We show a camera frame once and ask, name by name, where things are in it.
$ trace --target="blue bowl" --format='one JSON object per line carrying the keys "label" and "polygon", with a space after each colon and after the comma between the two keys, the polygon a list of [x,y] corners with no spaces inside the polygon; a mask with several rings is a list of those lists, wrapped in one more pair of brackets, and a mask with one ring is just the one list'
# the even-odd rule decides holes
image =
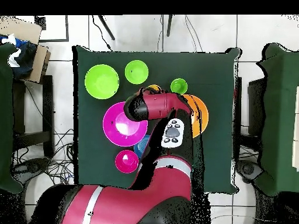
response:
{"label": "blue bowl", "polygon": [[134,152],[138,156],[138,158],[142,157],[142,154],[144,152],[145,147],[147,146],[149,138],[149,135],[145,135],[139,143],[134,145]]}

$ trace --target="cardboard box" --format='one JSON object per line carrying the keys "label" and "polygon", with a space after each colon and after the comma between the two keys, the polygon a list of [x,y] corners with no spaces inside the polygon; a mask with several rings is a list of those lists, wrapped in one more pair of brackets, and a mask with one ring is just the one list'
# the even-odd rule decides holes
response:
{"label": "cardboard box", "polygon": [[[0,34],[10,35],[12,33],[20,40],[28,40],[31,43],[38,45],[41,27],[17,18],[1,16]],[[51,53],[48,51],[48,47],[38,45],[33,61],[33,70],[27,78],[22,79],[24,81],[40,83],[41,77],[46,74],[50,55]]]}

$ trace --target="silver stripe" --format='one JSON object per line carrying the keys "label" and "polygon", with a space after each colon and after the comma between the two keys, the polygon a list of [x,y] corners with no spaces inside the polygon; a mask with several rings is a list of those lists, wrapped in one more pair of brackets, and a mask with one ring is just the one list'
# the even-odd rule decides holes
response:
{"label": "silver stripe", "polygon": [[139,165],[139,168],[138,168],[138,171],[137,171],[137,172],[139,172],[141,168],[142,168],[142,163],[140,163],[140,165]]}
{"label": "silver stripe", "polygon": [[91,195],[91,198],[88,202],[88,205],[86,207],[86,211],[84,213],[84,218],[82,224],[90,224],[91,217],[93,215],[93,208],[95,207],[96,200],[98,199],[100,192],[103,190],[103,187],[98,186],[93,194]]}
{"label": "silver stripe", "polygon": [[189,178],[191,178],[191,168],[183,161],[175,159],[175,158],[159,158],[156,160],[157,165],[155,169],[158,169],[160,167],[167,167],[167,166],[173,166],[174,169],[178,169],[185,173]]}

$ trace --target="small pink bowl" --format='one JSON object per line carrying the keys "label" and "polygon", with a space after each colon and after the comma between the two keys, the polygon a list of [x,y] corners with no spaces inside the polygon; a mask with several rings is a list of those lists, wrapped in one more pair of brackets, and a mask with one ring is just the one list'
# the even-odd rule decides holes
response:
{"label": "small pink bowl", "polygon": [[115,158],[115,165],[122,173],[132,173],[138,167],[138,156],[130,150],[119,152]]}

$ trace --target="small green bowl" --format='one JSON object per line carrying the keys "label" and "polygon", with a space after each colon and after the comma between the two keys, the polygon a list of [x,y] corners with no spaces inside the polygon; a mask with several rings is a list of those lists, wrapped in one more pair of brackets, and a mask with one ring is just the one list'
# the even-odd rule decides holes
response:
{"label": "small green bowl", "polygon": [[148,67],[140,60],[133,60],[127,64],[124,74],[130,83],[141,84],[148,77]]}
{"label": "small green bowl", "polygon": [[106,64],[95,65],[85,75],[85,87],[92,97],[106,100],[117,92],[119,76]]}
{"label": "small green bowl", "polygon": [[188,85],[182,78],[177,78],[171,83],[171,92],[184,94],[187,92]]}

